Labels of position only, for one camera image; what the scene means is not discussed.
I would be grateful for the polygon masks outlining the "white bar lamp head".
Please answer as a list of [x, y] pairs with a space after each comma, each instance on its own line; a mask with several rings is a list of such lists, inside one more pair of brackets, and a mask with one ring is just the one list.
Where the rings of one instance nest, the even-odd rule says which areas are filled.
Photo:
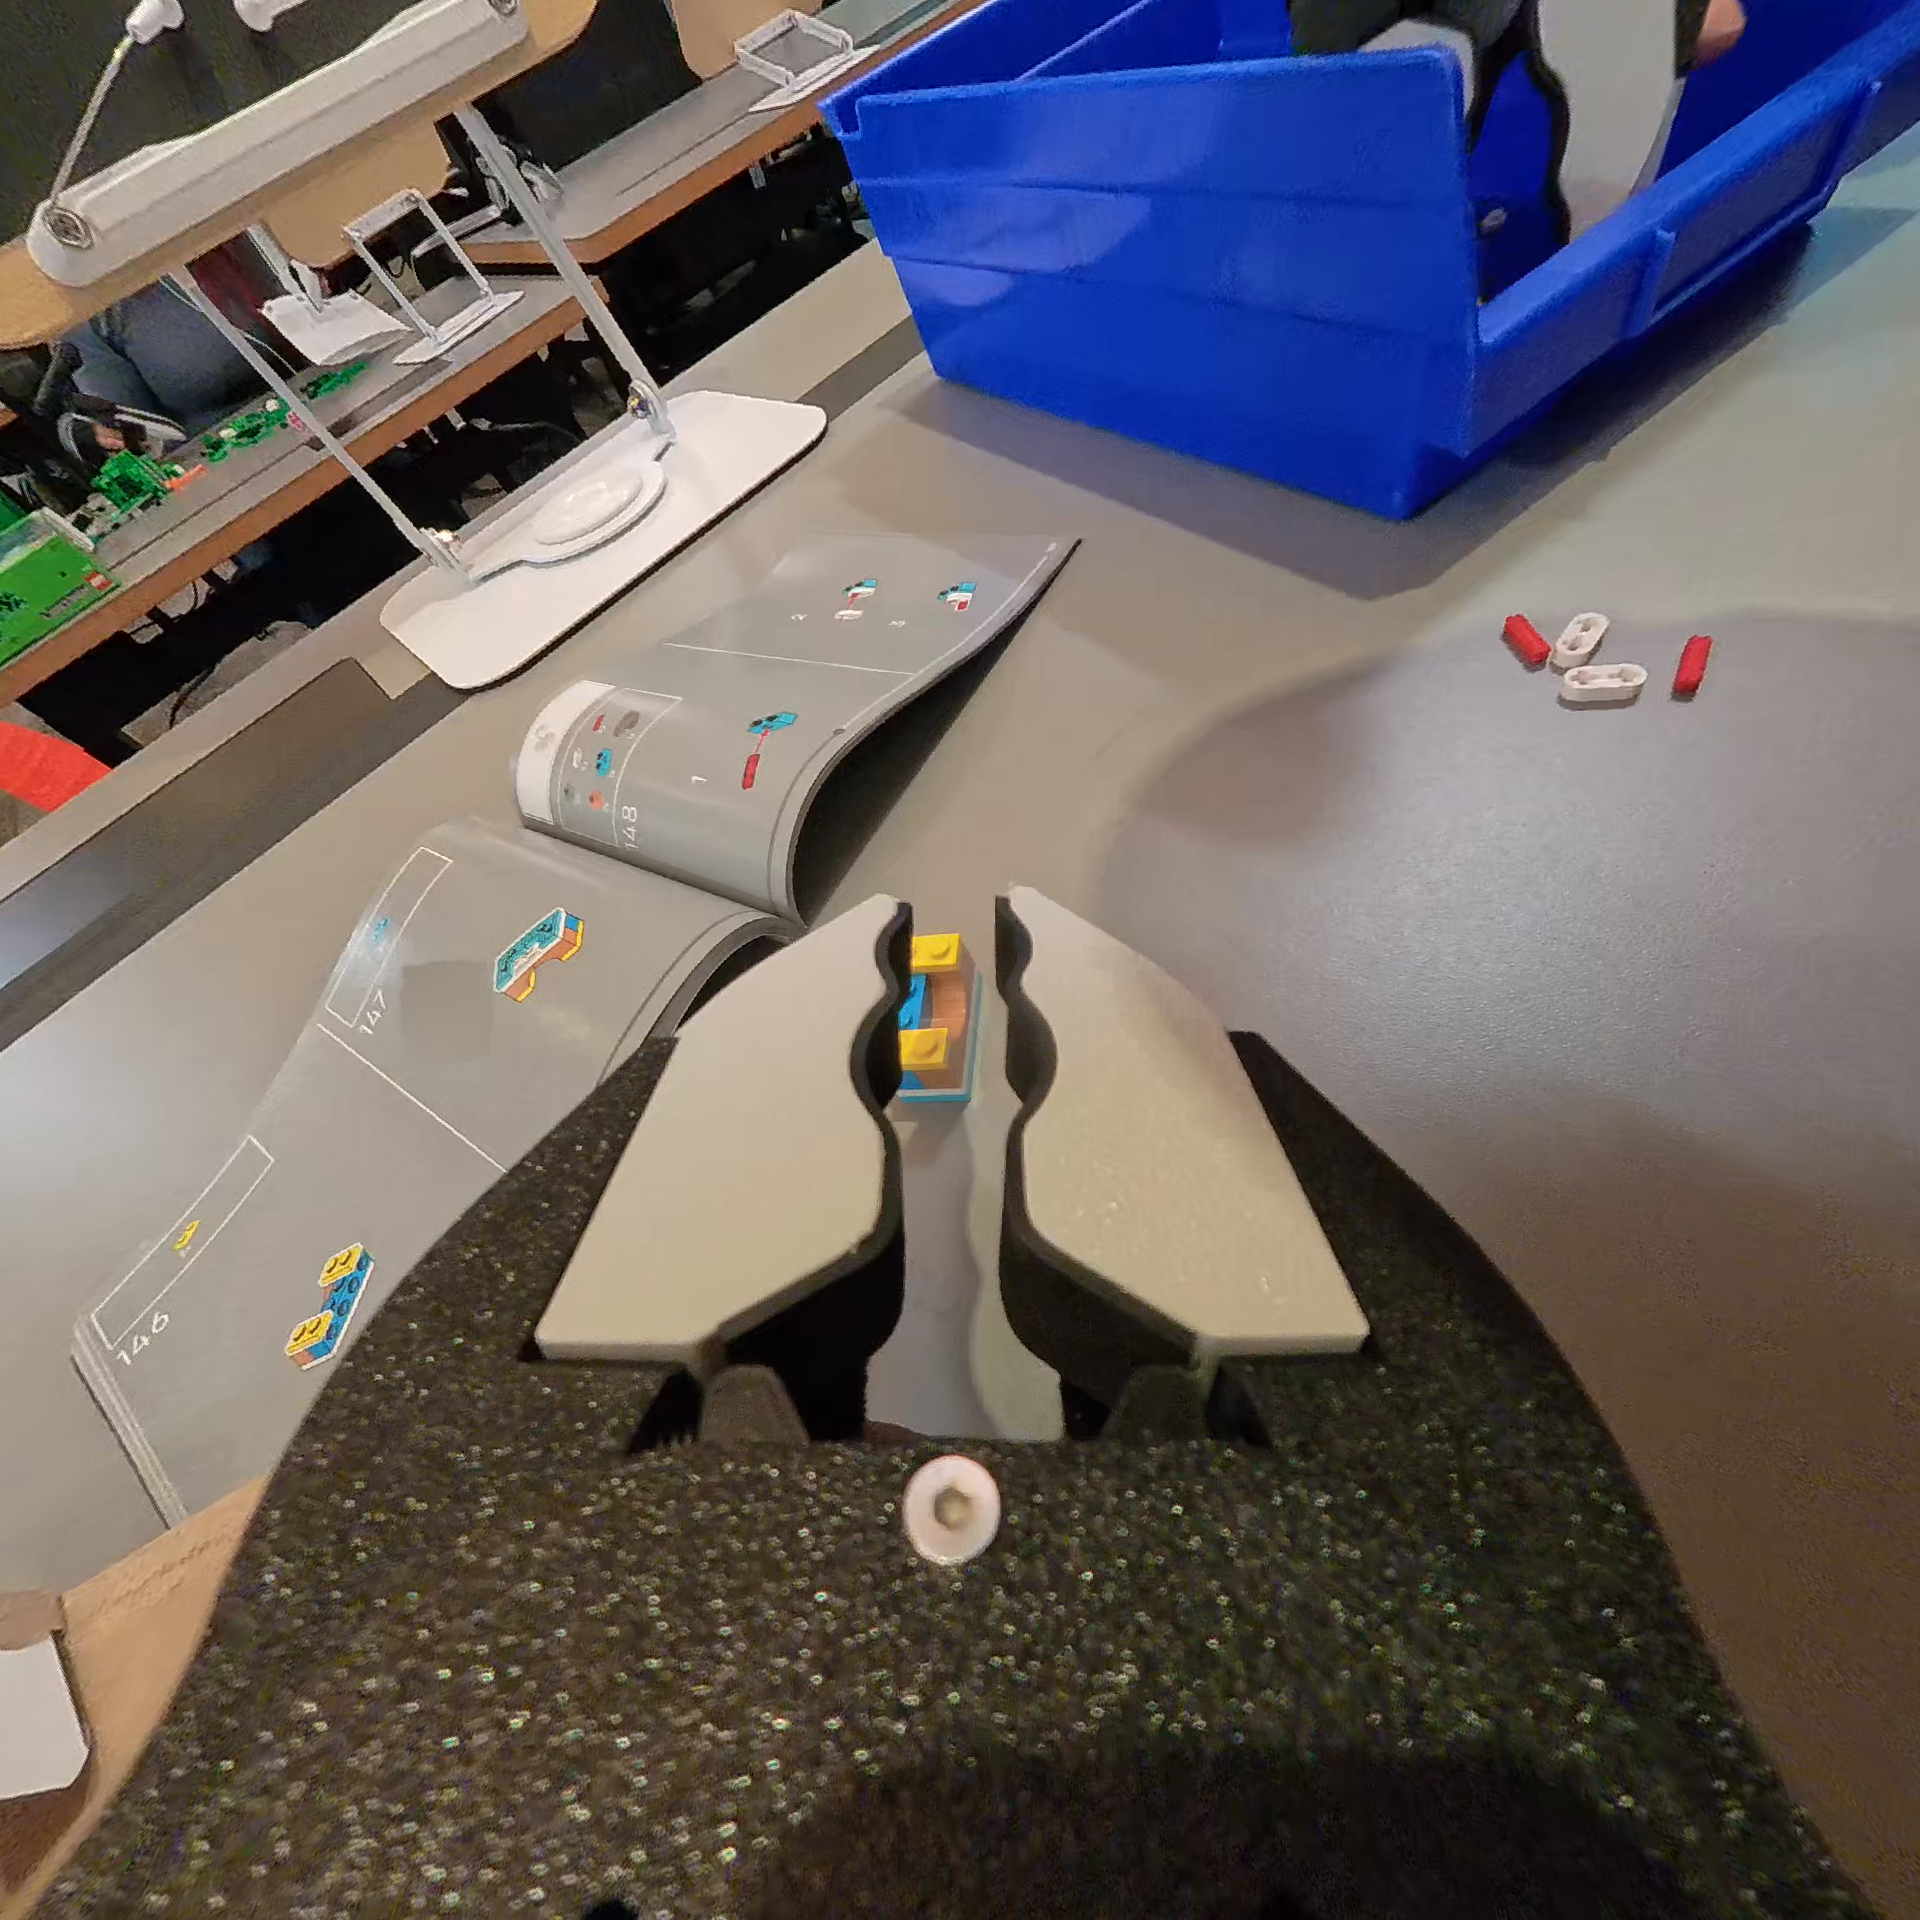
[[71, 173], [96, 127], [92, 103], [20, 246], [51, 284], [102, 284], [524, 39], [528, 19], [511, 0], [419, 0], [211, 130], [147, 142], [110, 170]]

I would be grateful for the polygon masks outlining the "green brick build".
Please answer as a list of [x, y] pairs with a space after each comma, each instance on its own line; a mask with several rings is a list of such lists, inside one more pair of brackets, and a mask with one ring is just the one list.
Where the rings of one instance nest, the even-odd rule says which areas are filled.
[[329, 391], [348, 391], [356, 372], [368, 372], [368, 356], [334, 362], [334, 369], [313, 369], [296, 382], [296, 407], [284, 398], [262, 398], [238, 416], [226, 416], [222, 424], [197, 430], [197, 457], [226, 457], [238, 448], [274, 444], [284, 430], [303, 430], [305, 407]]
[[102, 473], [92, 474], [92, 497], [102, 497], [102, 508], [113, 523], [130, 523], [163, 497], [178, 497], [187, 483], [197, 483], [202, 463], [181, 463], [181, 457], [155, 457], [155, 455], [110, 455]]

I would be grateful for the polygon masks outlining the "small white lamp stand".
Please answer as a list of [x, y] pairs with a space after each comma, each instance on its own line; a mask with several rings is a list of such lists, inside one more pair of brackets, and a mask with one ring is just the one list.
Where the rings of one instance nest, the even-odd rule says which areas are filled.
[[262, 315], [318, 369], [334, 369], [368, 346], [410, 340], [414, 330], [364, 293], [274, 293]]
[[[410, 288], [385, 264], [389, 227], [428, 227], [428, 239], [419, 239], [414, 253], [443, 251], [464, 270], [470, 302], [449, 306], [443, 315], [432, 315], [419, 302], [410, 302]], [[503, 315], [524, 302], [524, 288], [493, 288], [482, 277], [482, 264], [464, 253], [458, 231], [414, 187], [401, 187], [401, 193], [368, 203], [356, 221], [348, 221], [348, 246], [356, 251], [356, 261], [368, 264], [368, 277], [385, 288], [385, 302], [398, 306], [398, 315], [414, 330], [414, 346], [398, 353], [401, 369], [449, 356], [458, 340], [470, 340], [482, 323]]]
[[747, 114], [779, 114], [829, 88], [852, 60], [862, 60], [874, 35], [879, 35], [874, 19], [839, 21], [829, 9], [773, 9], [765, 21], [730, 39], [740, 72], [762, 84]]

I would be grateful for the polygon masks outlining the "dark printed cardboard box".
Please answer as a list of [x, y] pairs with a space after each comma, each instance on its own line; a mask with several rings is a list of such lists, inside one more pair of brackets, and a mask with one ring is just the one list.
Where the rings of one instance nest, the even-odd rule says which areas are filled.
[[7, 1920], [31, 1915], [139, 1760], [202, 1642], [262, 1496], [264, 1474], [252, 1474], [226, 1498], [61, 1592], [61, 1658], [92, 1724], [92, 1760], [78, 1785], [0, 1810]]

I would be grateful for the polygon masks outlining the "grey instruction booklet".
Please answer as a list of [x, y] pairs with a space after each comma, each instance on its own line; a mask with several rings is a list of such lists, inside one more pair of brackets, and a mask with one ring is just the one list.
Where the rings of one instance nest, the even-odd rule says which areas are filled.
[[515, 819], [449, 819], [364, 900], [238, 1149], [71, 1321], [163, 1525], [264, 1474], [356, 1321], [638, 1042], [798, 939], [808, 819], [1049, 593], [1075, 531], [797, 544], [548, 695]]

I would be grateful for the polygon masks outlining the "grey desk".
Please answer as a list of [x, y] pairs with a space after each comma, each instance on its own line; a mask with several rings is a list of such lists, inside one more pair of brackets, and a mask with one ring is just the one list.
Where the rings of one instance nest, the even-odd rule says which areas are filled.
[[[1533, 1303], [1631, 1454], [1733, 1691], [1915, 1915], [1915, 130], [1416, 523], [936, 382], [874, 251], [699, 382], [829, 444], [511, 685], [326, 746], [354, 610], [7, 847], [7, 898], [264, 738], [252, 866], [7, 1042], [7, 1592], [159, 1535], [69, 1330], [284, 1061], [528, 710], [808, 531], [1079, 531], [829, 910], [992, 933], [1013, 881], [1267, 1033]], [[1500, 624], [1609, 615], [1638, 704]], [[1716, 635], [1691, 704], [1687, 635]]]

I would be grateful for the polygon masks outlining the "wood-edged background table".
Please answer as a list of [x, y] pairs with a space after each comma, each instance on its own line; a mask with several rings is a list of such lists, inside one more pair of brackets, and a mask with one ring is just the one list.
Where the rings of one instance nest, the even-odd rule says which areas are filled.
[[[499, 288], [515, 302], [474, 337], [464, 337], [449, 356], [419, 369], [376, 356], [356, 388], [326, 398], [326, 422], [348, 424], [348, 448], [356, 463], [428, 430], [432, 422], [458, 416], [493, 372], [515, 369], [524, 356], [587, 323], [587, 306], [561, 277], [511, 270], [499, 277]], [[252, 541], [264, 541], [284, 519], [338, 483], [354, 474], [318, 444], [305, 444], [303, 430], [278, 430], [274, 444], [222, 457], [163, 507], [130, 519], [130, 526], [102, 541], [113, 594], [71, 615], [29, 654], [7, 657], [0, 704], [18, 704], [29, 685], [51, 681], [139, 615], [155, 615], [163, 594], [194, 583], [202, 566], [238, 556]]]
[[573, 261], [601, 264], [623, 246], [649, 239], [719, 179], [756, 170], [762, 160], [797, 148], [808, 130], [823, 127], [823, 96], [852, 84], [860, 72], [892, 60], [915, 39], [936, 35], [945, 21], [964, 19], [972, 0], [911, 5], [895, 9], [847, 68], [832, 68], [808, 96], [773, 96], [756, 72], [718, 72], [679, 103], [649, 114], [641, 127], [608, 138], [587, 160], [561, 162], [561, 203], [548, 227], [573, 251]]

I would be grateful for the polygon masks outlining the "multicolour toy brick assembly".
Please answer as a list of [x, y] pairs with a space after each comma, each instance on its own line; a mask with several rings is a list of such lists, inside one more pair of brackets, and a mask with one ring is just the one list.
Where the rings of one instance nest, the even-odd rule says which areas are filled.
[[915, 933], [895, 1005], [895, 1104], [972, 1104], [980, 979], [962, 933]]

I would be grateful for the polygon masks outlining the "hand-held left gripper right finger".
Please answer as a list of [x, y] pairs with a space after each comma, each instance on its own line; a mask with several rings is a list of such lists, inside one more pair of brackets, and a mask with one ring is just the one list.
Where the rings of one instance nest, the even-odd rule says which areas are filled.
[[1047, 1364], [1344, 1359], [1371, 1316], [1211, 1005], [1036, 887], [992, 900], [1000, 1303]]

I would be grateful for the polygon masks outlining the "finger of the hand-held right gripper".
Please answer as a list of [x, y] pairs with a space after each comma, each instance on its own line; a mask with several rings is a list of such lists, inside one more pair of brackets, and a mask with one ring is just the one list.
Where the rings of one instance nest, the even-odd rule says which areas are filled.
[[1558, 198], [1582, 239], [1638, 198], [1673, 127], [1705, 5], [1691, 0], [1537, 0], [1533, 44], [1563, 109]]
[[1463, 193], [1475, 302], [1493, 302], [1573, 239], [1563, 193], [1568, 88], [1537, 53], [1537, 19], [1463, 19]]

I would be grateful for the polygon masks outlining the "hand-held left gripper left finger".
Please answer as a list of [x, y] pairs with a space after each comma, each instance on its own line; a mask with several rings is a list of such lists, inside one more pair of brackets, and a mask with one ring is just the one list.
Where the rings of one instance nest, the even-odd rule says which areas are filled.
[[693, 1013], [540, 1309], [540, 1359], [862, 1367], [902, 1309], [895, 1005], [862, 898]]

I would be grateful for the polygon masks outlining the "red rounded object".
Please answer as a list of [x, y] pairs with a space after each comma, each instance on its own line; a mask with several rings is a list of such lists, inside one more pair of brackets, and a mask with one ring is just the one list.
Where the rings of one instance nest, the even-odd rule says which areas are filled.
[[110, 775], [110, 763], [85, 754], [71, 738], [0, 721], [0, 796], [7, 803], [29, 813], [57, 813], [102, 775]]

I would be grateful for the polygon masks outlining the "blue plastic bin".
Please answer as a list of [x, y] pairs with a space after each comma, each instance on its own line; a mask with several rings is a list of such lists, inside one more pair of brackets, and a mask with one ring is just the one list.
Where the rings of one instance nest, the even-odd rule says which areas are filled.
[[1915, 5], [1741, 5], [1660, 173], [1475, 302], [1468, 39], [974, 5], [823, 96], [945, 382], [1416, 519], [1915, 127]]

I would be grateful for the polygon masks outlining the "green brick baseplate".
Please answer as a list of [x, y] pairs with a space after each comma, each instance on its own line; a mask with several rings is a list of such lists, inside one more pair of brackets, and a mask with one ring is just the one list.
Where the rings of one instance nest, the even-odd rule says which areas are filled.
[[102, 566], [92, 531], [57, 508], [20, 508], [0, 526], [0, 664], [20, 657], [113, 593], [117, 579]]

